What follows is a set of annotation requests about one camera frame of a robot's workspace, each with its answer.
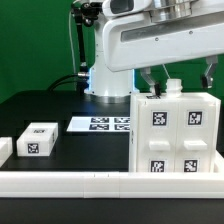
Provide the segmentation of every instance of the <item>white container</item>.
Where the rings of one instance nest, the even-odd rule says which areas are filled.
[[[31,123],[17,140],[17,155],[49,156],[57,137],[57,123]]]
[[[220,100],[207,93],[174,95],[132,95],[129,171],[214,170]]]
[[[180,97],[182,95],[182,85],[180,79],[168,79],[166,83],[167,97]]]

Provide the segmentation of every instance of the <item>white cube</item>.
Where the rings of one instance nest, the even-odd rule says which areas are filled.
[[[17,155],[49,156],[57,137],[57,123],[31,123],[17,140]]]
[[[0,138],[0,167],[12,154],[12,138]]]

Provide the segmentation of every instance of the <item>metal bracket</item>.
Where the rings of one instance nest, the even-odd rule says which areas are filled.
[[[142,78],[145,80],[145,82],[150,86],[150,91],[152,92],[153,95],[160,96],[160,85],[159,83],[156,83],[153,78],[150,76],[151,74],[151,69],[148,68],[142,68],[140,69],[140,73]]]
[[[205,71],[205,74],[202,76],[202,85],[203,85],[203,88],[212,88],[212,83],[213,83],[212,76],[218,64],[218,56],[214,55],[214,56],[207,57],[206,63],[208,64],[208,67]]]

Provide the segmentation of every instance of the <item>black table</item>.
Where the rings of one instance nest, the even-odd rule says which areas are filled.
[[[67,133],[72,116],[129,116],[129,104],[100,104],[74,92],[21,92],[0,105],[0,136],[14,153],[1,171],[128,170],[128,133]],[[16,140],[30,122],[58,122],[49,158],[19,158]],[[224,152],[222,113],[217,148]],[[0,199],[0,223],[222,223],[220,199]]]

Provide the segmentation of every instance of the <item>black cable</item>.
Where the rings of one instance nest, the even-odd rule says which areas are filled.
[[[81,72],[87,72],[88,68],[86,66],[85,44],[84,44],[84,36],[83,36],[83,28],[82,28],[82,24],[83,24],[82,9],[72,4],[72,14],[75,19],[76,30],[78,34],[79,59],[81,64],[79,70]]]
[[[86,83],[85,81],[79,81],[79,80],[74,80],[74,81],[65,81],[65,82],[60,82],[58,84],[56,84],[55,86],[53,86],[51,89],[49,89],[48,91],[53,91],[55,88],[57,88],[60,85],[64,85],[64,84],[69,84],[69,83]]]
[[[54,86],[57,85],[58,83],[66,80],[66,79],[70,79],[70,78],[74,78],[78,76],[77,74],[73,74],[73,75],[66,75],[66,76],[63,76],[59,79],[57,79],[55,82],[53,82],[48,88],[47,88],[47,91],[51,91],[51,89],[53,88],[54,89]]]

